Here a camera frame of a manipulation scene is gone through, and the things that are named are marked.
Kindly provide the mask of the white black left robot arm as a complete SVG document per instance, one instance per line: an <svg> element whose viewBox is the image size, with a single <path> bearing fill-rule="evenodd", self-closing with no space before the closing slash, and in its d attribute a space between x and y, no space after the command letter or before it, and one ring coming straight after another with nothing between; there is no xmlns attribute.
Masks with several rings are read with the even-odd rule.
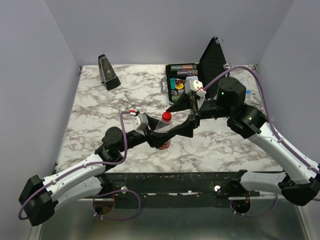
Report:
<svg viewBox="0 0 320 240"><path fill-rule="evenodd" d="M128 150L150 141L152 148L168 147L173 137L172 115L164 112L161 119L134 110L120 113L121 127L111 127L102 139L102 145L81 162L61 172L30 177L18 201L21 205L18 219L38 226L53 216L64 204L86 197L107 197L111 185L100 180L108 170L122 164Z"/></svg>

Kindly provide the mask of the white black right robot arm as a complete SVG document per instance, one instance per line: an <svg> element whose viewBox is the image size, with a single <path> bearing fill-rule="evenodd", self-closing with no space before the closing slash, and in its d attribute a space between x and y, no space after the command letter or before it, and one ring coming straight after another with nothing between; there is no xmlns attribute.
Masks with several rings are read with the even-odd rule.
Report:
<svg viewBox="0 0 320 240"><path fill-rule="evenodd" d="M241 171L230 183L230 191L241 196L245 192L263 191L282 195L297 206L305 206L320 191L319 165L308 159L299 160L295 148L274 133L271 121L258 108L245 103L246 87L234 77L223 77L217 83L216 99L205 99L202 83L189 80L184 92L168 112L190 110L187 120L172 131L191 137L204 119L227 118L227 126L264 150L281 167L281 172Z"/></svg>

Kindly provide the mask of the white blue Pocari cap spare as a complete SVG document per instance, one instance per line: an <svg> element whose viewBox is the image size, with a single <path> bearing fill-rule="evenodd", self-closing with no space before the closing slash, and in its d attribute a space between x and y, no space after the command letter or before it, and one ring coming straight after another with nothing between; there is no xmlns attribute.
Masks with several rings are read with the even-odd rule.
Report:
<svg viewBox="0 0 320 240"><path fill-rule="evenodd" d="M252 95L252 92L250 90L246 90L246 96L249 97Z"/></svg>

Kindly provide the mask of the red label water bottle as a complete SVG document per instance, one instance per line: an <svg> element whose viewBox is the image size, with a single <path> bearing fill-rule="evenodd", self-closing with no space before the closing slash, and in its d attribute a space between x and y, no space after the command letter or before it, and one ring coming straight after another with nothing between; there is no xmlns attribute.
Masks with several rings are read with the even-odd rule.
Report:
<svg viewBox="0 0 320 240"><path fill-rule="evenodd" d="M162 119L158 122L155 132L156 133L167 133L171 128L173 128L174 124L172 120L170 122L163 122ZM165 151L171 145L171 140L169 139L166 143L164 143L161 147L157 148L158 151Z"/></svg>

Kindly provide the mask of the red bottle cap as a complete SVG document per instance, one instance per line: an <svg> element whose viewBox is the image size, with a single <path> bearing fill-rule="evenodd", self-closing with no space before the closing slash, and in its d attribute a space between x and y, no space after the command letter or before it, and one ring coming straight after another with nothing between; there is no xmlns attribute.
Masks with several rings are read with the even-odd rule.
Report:
<svg viewBox="0 0 320 240"><path fill-rule="evenodd" d="M166 111L162 114L161 119L164 123L169 123L172 119L172 114Z"/></svg>

